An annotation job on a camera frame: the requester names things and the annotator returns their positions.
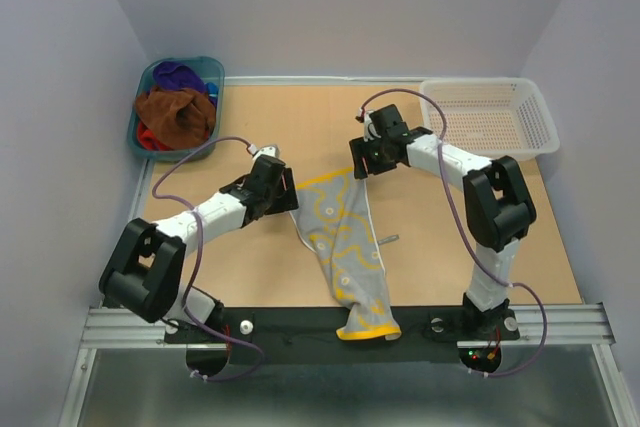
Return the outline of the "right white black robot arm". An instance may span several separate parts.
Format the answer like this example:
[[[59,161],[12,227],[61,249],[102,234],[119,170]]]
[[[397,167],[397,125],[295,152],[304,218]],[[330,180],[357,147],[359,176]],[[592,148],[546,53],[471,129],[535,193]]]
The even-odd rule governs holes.
[[[349,142],[357,179],[403,164],[438,176],[474,266],[462,305],[441,326],[482,337],[509,305],[510,272],[520,241],[537,218],[516,160],[492,160],[457,148],[424,127],[411,129],[393,104],[356,117],[364,135]]]

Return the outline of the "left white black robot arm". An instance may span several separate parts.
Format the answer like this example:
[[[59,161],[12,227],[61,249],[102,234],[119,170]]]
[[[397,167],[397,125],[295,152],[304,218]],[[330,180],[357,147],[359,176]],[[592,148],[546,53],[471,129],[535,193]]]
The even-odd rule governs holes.
[[[202,257],[204,245],[265,215],[299,207],[293,172],[270,155],[255,158],[251,171],[205,202],[156,222],[131,220],[100,277],[105,298],[149,323],[188,323],[199,340],[222,329],[221,303],[181,282],[186,257]]]

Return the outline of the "yellow grey duck towel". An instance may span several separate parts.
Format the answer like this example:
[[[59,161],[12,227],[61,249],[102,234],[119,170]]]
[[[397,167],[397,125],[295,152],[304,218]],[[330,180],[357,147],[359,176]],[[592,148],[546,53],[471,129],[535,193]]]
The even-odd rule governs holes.
[[[366,183],[343,169],[297,185],[296,193],[297,234],[316,256],[332,298],[348,310],[337,337],[399,339]]]

